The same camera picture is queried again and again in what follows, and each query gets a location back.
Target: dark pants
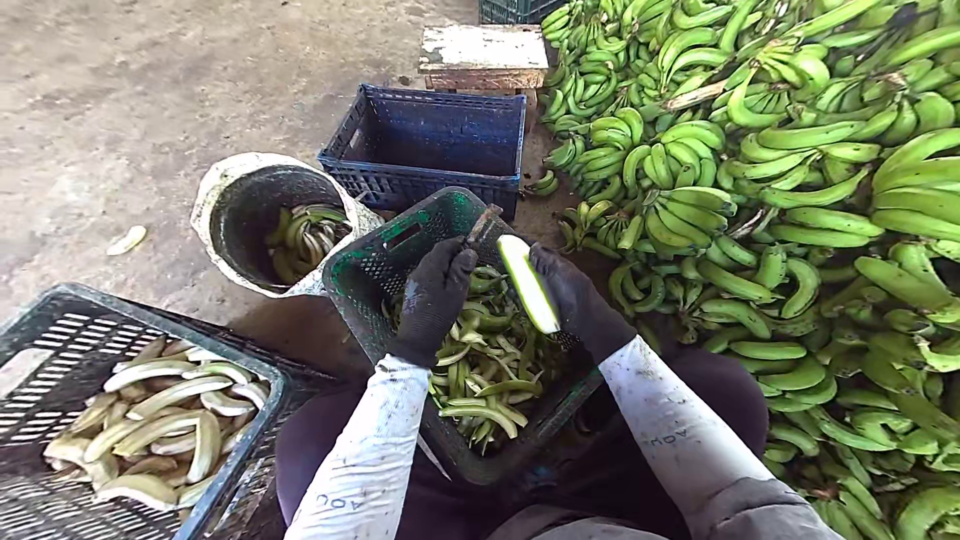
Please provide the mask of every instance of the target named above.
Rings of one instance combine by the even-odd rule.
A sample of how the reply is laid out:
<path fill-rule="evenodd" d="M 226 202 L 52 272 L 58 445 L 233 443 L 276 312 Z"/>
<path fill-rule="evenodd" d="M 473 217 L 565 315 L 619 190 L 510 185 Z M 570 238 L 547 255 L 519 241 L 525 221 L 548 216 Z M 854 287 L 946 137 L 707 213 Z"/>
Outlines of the dark pants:
<path fill-rule="evenodd" d="M 763 453 L 766 404 L 753 376 L 738 361 L 689 349 L 667 363 L 754 454 Z M 288 525 L 362 391 L 339 388 L 317 396 L 284 424 L 276 442 L 276 491 Z M 531 502 L 629 520 L 667 538 L 688 537 L 683 517 L 650 470 L 626 423 L 614 423 L 605 435 L 600 444 L 569 464 L 556 489 L 540 490 Z M 483 538 L 516 511 L 498 506 L 497 499 L 455 487 L 417 449 L 396 538 Z"/>

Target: black plastic crate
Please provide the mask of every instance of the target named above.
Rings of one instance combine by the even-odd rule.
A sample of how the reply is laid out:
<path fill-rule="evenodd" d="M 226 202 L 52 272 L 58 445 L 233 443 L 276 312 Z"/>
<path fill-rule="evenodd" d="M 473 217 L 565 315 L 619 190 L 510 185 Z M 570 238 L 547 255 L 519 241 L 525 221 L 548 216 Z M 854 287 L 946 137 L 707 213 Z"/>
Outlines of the black plastic crate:
<path fill-rule="evenodd" d="M 526 97 L 360 85 L 317 160 L 369 208 L 403 211 L 452 185 L 516 211 Z"/>
<path fill-rule="evenodd" d="M 99 502 L 89 484 L 55 483 L 41 457 L 46 443 L 84 409 L 84 399 L 100 389 L 113 363 L 160 334 L 187 339 L 271 384 L 250 433 L 182 526 L 176 512 L 122 499 Z M 20 373 L 29 375 L 0 397 L 0 537 L 10 539 L 241 537 L 271 486 L 283 421 L 336 383 L 221 327 L 75 283 L 46 291 L 0 330 L 0 367 L 13 368 L 11 359 L 26 349 L 49 357 L 25 366 Z"/>
<path fill-rule="evenodd" d="M 480 0 L 483 24 L 540 24 L 566 0 Z"/>
<path fill-rule="evenodd" d="M 331 257 L 324 269 L 324 286 L 371 361 L 386 354 L 394 336 L 380 302 L 389 301 L 403 289 L 407 276 L 434 244 L 467 235 L 483 209 L 484 204 L 466 189 L 448 187 Z M 512 232 L 503 220 L 494 219 L 477 246 L 479 263 L 503 271 L 496 239 Z M 568 335 L 562 341 L 575 343 Z M 420 434 L 452 477 L 474 485 L 495 484 L 550 441 L 603 380 L 581 346 L 569 353 L 573 357 L 568 372 L 532 404 L 530 423 L 520 430 L 519 437 L 507 441 L 495 455 L 482 457 L 468 448 L 454 423 L 437 416 L 433 400 L 426 400 Z"/>

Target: dirty floor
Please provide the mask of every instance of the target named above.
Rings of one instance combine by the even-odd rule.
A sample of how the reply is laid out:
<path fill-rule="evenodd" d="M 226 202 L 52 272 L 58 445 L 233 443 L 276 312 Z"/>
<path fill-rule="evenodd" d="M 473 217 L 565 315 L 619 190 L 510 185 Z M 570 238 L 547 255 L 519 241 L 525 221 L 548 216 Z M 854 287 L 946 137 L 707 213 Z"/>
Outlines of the dirty floor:
<path fill-rule="evenodd" d="M 362 356 L 327 299 L 268 300 L 214 268 L 188 224 L 197 183 L 240 152 L 316 164 L 358 84 L 423 87 L 422 27 L 477 12 L 477 0 L 5 0 L 0 319 L 82 282 L 328 371 Z M 527 174 L 547 144 L 528 134 Z M 568 198 L 522 203 L 516 227 L 556 244 L 550 212 Z M 135 224 L 146 240 L 107 257 Z"/>

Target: black glove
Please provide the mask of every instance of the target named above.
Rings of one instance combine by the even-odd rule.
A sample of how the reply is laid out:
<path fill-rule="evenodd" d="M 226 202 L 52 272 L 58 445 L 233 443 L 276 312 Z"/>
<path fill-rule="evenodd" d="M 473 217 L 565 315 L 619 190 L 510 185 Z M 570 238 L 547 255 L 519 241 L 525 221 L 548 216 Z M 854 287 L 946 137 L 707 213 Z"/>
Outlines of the black glove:
<path fill-rule="evenodd" d="M 530 248 L 530 262 L 544 277 L 559 311 L 560 328 L 576 335 L 597 364 L 636 336 L 636 329 L 600 296 L 587 274 L 557 252 L 539 243 Z"/>
<path fill-rule="evenodd" d="M 430 369 L 437 351 L 464 307 L 477 252 L 463 249 L 458 236 L 438 242 L 407 278 L 400 328 L 387 351 Z"/>

